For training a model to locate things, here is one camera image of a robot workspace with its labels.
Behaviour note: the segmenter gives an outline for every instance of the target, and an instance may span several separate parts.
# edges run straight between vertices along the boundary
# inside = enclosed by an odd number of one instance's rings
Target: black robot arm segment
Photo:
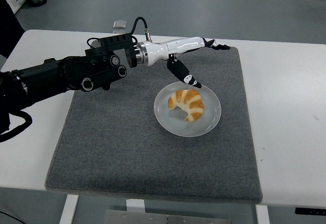
[[[68,90],[108,90],[112,82],[125,76],[126,67],[113,51],[48,59],[42,65],[0,72],[0,134],[9,130],[9,114],[21,116],[20,110]],[[7,139],[8,135],[0,135],[0,142]]]

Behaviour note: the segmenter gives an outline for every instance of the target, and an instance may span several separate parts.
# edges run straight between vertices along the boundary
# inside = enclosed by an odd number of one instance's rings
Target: connector
[[[146,41],[153,42],[151,39],[151,35],[149,34],[149,29],[145,29],[145,36],[146,36]]]

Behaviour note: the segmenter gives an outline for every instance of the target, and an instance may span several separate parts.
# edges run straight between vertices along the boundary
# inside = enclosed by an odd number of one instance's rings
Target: white plate
[[[194,122],[186,122],[187,113],[179,107],[168,109],[168,100],[176,90],[195,89],[200,93],[204,104],[203,115]],[[167,131],[185,137],[201,136],[211,131],[221,118],[221,104],[215,93],[208,87],[196,88],[181,81],[163,88],[155,98],[154,112],[158,122]]]

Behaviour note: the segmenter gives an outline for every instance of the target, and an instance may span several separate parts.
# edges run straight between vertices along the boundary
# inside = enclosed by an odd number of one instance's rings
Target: plate rim
[[[173,83],[171,83],[171,84],[168,84],[168,85],[166,85],[164,88],[162,88],[158,93],[157,93],[157,95],[156,95],[156,97],[155,97],[155,100],[154,100],[154,114],[155,114],[155,117],[156,117],[156,120],[158,121],[158,123],[166,130],[166,131],[168,131],[169,133],[172,133],[172,134],[174,134],[174,135],[176,135],[176,136],[182,136],[182,137],[196,137],[196,136],[202,136],[202,135],[205,135],[205,134],[207,134],[207,133],[209,133],[212,129],[214,129],[215,127],[216,127],[216,125],[219,123],[219,121],[220,121],[220,119],[221,119],[221,116],[222,116],[222,106],[221,106],[221,102],[220,102],[220,100],[219,100],[219,98],[217,97],[217,95],[210,89],[210,88],[208,88],[207,86],[205,86],[205,85],[203,85],[202,84],[202,86],[203,87],[205,87],[208,91],[210,91],[214,96],[215,96],[215,98],[216,98],[216,100],[218,101],[218,103],[219,103],[219,105],[220,105],[220,111],[221,111],[221,113],[220,113],[220,116],[219,116],[219,119],[216,121],[216,124],[212,127],[212,128],[210,128],[210,130],[208,130],[208,131],[204,131],[203,133],[201,133],[201,134],[199,134],[199,135],[195,135],[195,136],[192,136],[192,135],[181,135],[180,133],[174,133],[174,132],[171,132],[170,130],[168,130],[161,122],[160,122],[160,120],[157,118],[157,112],[156,112],[156,109],[155,109],[155,104],[156,104],[156,100],[157,100],[157,98],[158,98],[158,96],[160,95],[160,93],[164,90],[164,89],[166,89],[168,86],[172,86],[173,84],[177,84],[177,83],[179,83],[179,84],[183,84],[183,85],[188,85],[188,84],[185,84],[185,83],[183,83],[183,82],[181,82],[181,81],[176,81],[176,82],[173,82]],[[189,86],[189,89],[196,89],[196,90],[198,90],[198,88],[196,88],[196,87],[193,87],[193,86],[191,86],[191,85],[188,85]]]

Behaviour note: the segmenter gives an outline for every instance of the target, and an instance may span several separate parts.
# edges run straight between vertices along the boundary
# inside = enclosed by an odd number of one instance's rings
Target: croissant
[[[168,101],[168,108],[173,110],[180,107],[183,111],[188,113],[184,119],[187,122],[198,120],[204,112],[204,104],[198,91],[194,89],[178,90]]]

